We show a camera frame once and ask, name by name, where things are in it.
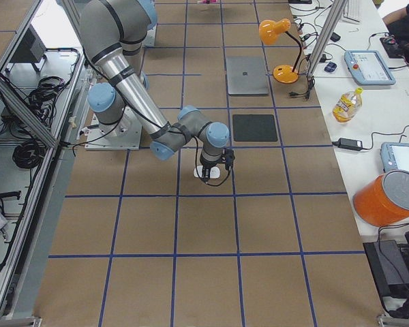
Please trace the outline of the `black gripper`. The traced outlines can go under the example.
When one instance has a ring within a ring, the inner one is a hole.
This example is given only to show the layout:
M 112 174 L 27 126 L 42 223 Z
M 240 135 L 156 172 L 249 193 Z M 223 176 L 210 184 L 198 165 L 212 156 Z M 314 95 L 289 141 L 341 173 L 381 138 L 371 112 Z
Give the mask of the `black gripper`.
M 201 178 L 211 178 L 211 170 L 215 167 L 212 162 L 202 162 L 202 171 L 200 173 Z

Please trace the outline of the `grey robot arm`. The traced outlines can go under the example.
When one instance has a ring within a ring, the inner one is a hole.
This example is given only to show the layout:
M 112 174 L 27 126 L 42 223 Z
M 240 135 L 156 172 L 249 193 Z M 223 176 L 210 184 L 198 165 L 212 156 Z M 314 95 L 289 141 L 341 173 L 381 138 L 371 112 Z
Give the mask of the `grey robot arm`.
M 80 15 L 81 44 L 90 62 L 136 113 L 156 157 L 169 159 L 193 138 L 202 142 L 197 175 L 207 182 L 217 164 L 232 171 L 234 153 L 226 147 L 229 129 L 194 106 L 182 108 L 178 121 L 170 124 L 147 93 L 140 77 L 140 48 L 156 24 L 151 1 L 90 1 Z

